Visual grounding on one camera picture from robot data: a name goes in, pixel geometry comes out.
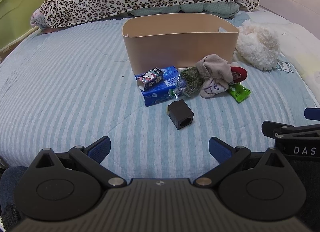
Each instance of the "striped bedsheet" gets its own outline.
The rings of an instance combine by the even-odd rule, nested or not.
[[[121,35],[125,20],[37,31],[0,64],[0,155],[10,165],[29,165],[44,147],[65,152],[109,136],[101,164],[123,178],[194,179],[217,165],[212,136],[264,151],[273,140],[262,135],[263,121],[313,123],[303,110],[315,104],[292,66],[261,72],[243,64],[248,99],[238,104],[227,92],[185,99],[194,121],[176,130],[166,115],[172,101],[144,106]]]

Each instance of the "green plastic container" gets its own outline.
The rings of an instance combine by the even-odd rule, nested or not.
[[[31,15],[45,0],[0,0],[0,51],[31,30]]]

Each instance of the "beige cloth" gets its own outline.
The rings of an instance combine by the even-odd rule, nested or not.
[[[196,63],[196,68],[204,79],[200,91],[203,98],[226,91],[229,88],[228,83],[233,81],[230,65],[217,54],[204,57]]]

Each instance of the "clear plastic bag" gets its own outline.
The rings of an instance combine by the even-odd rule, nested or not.
[[[192,96],[201,89],[204,80],[201,78],[196,67],[191,67],[183,70],[178,75],[177,88],[169,90],[170,95],[178,98],[180,94]]]

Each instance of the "white fluffy object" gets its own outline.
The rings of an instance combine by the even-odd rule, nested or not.
[[[280,42],[275,31],[250,20],[238,29],[236,50],[247,62],[260,70],[271,70],[277,65]]]

